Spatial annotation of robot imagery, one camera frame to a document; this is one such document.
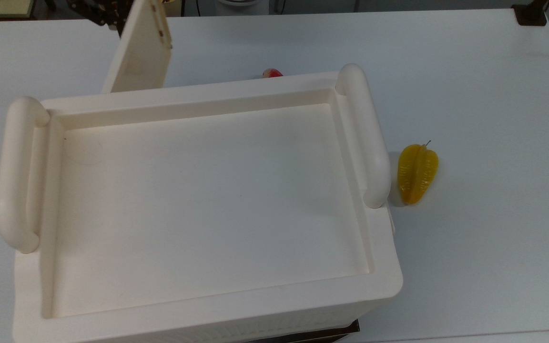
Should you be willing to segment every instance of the white container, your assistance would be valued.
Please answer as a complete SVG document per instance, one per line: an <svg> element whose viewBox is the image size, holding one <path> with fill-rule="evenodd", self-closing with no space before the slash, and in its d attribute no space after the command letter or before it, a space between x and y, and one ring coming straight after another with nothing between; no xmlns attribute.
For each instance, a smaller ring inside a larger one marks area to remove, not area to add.
<svg viewBox="0 0 549 343"><path fill-rule="evenodd" d="M155 7L135 5L141 28ZM158 21L134 43L163 72ZM133 32L105 94L8 111L15 341L233 343L347 326L394 297L388 154L363 71L107 93L162 84L133 61Z"/></svg>

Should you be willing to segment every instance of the red object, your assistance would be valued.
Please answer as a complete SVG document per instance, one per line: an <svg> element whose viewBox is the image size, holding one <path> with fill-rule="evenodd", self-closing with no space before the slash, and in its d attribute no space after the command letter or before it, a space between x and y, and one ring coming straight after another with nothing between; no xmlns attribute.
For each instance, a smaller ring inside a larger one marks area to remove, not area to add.
<svg viewBox="0 0 549 343"><path fill-rule="evenodd" d="M283 76L283 74L274 68L266 69L262 72L262 78L278 78L279 76Z"/></svg>

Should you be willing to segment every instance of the tray handle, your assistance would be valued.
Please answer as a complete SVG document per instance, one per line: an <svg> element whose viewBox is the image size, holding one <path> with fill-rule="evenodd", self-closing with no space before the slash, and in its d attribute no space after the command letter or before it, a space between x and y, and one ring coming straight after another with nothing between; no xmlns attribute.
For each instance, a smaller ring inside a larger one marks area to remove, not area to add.
<svg viewBox="0 0 549 343"><path fill-rule="evenodd" d="M0 161L0 233L24 254L35 251L40 241L29 230L26 209L33 129L49 121L48 111L28 96L14 100L7 112Z"/></svg>
<svg viewBox="0 0 549 343"><path fill-rule="evenodd" d="M347 97L351 113L356 116L359 143L366 165L364 204L369 208L379 208L387 202L391 169L366 74L359 65L347 64L338 74L335 89L338 94Z"/></svg>

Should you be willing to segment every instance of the white plastic tray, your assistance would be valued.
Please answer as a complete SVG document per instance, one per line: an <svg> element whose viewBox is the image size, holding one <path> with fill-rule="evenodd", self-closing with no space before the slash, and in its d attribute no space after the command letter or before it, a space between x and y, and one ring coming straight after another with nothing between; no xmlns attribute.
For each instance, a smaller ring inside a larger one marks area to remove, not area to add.
<svg viewBox="0 0 549 343"><path fill-rule="evenodd" d="M401 287L389 187L356 65L17 100L0 170L0 209L28 213L23 226L0 210L30 252L15 339L227 343L348 325Z"/></svg>

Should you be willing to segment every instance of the starfruit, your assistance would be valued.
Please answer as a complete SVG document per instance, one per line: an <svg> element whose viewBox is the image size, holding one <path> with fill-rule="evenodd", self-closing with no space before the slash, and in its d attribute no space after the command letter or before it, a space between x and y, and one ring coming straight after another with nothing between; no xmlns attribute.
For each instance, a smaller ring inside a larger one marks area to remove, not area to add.
<svg viewBox="0 0 549 343"><path fill-rule="evenodd" d="M401 199L409 205L416 204L436 176L438 158L427 144L413 144L399 155L397 185Z"/></svg>

